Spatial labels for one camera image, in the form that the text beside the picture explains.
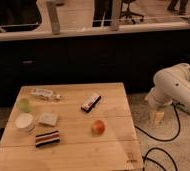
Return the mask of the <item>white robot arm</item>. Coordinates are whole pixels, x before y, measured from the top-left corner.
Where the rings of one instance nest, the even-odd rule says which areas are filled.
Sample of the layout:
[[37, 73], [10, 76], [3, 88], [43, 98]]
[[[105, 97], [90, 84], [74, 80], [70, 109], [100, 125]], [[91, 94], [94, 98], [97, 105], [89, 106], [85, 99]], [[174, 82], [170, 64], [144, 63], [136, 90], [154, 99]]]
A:
[[190, 64], [179, 63], [157, 71], [153, 83], [145, 97], [152, 109], [159, 110], [174, 103], [190, 115]]

